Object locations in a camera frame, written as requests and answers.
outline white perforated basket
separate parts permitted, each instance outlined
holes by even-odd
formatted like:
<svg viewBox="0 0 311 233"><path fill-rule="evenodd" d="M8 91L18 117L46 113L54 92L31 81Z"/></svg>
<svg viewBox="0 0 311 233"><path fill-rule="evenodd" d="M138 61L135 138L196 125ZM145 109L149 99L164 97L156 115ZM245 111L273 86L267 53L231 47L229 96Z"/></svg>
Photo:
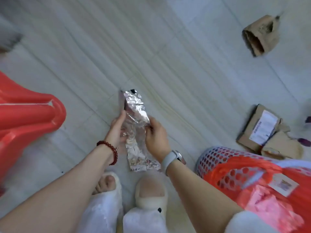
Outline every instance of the white perforated basket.
<svg viewBox="0 0 311 233"><path fill-rule="evenodd" d="M283 164L283 167L291 167L297 172L301 172L307 176L311 176L311 169L310 167L306 168L305 163L308 163L306 161L279 161L267 157L263 157L260 155L252 154L246 151L240 151L235 149L230 149L227 147L222 146L215 146L208 148L206 151L203 152L203 154L199 157L197 163L196 163L196 174L200 176L201 178L204 178L204 176L212 171L217 164L220 163L226 163L229 158L233 156L248 156L256 159L264 159L268 160L270 162L273 162L275 164L280 165ZM252 167L244 167L241 169L232 169L224 178L222 178L217 185L221 188L228 188L231 190L236 190L236 187L243 187L245 182L251 179L255 174L260 178L262 175L262 170L260 168L252 168Z"/></svg>

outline silver foil wrapper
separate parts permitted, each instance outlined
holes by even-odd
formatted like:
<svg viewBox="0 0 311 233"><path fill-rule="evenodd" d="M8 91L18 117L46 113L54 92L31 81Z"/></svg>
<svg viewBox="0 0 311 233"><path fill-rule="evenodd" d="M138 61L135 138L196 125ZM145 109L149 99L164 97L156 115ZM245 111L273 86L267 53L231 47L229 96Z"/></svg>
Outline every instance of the silver foil wrapper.
<svg viewBox="0 0 311 233"><path fill-rule="evenodd" d="M126 111L123 123L128 135L127 159L131 171L161 170L161 165L148 152L145 145L145 126L150 124L142 97L137 90L120 91L120 109Z"/></svg>

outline white pants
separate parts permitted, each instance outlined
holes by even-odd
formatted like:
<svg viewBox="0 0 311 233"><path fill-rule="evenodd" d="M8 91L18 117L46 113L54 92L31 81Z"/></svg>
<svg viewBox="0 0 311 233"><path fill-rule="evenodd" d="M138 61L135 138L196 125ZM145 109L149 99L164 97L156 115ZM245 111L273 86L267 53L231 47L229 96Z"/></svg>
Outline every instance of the white pants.
<svg viewBox="0 0 311 233"><path fill-rule="evenodd" d="M92 196L77 233L116 233L123 223L124 233L167 233L165 220L157 210L133 208L123 216L121 190Z"/></svg>

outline person's left arm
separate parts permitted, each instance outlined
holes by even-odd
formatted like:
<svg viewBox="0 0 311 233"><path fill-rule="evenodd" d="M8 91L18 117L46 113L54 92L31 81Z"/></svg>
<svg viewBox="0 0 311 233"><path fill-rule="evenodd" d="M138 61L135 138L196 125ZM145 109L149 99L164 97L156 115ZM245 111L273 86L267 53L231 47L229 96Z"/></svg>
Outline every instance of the person's left arm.
<svg viewBox="0 0 311 233"><path fill-rule="evenodd" d="M105 141L115 148L120 142L125 111L112 122ZM112 150L97 146L78 165L56 179L0 219L3 233L72 232L86 208L91 194L113 162Z"/></svg>

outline person's left hand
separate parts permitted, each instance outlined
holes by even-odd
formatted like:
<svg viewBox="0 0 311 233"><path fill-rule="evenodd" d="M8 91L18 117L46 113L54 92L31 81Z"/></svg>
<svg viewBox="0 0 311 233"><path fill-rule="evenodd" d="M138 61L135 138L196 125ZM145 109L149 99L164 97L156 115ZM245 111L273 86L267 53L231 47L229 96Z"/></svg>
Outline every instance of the person's left hand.
<svg viewBox="0 0 311 233"><path fill-rule="evenodd" d="M125 120L126 112L122 110L119 117L115 118L110 125L110 130L108 131L104 141L107 141L114 148L118 148L120 142L125 142L128 136L123 136L125 129L121 129L122 124Z"/></svg>

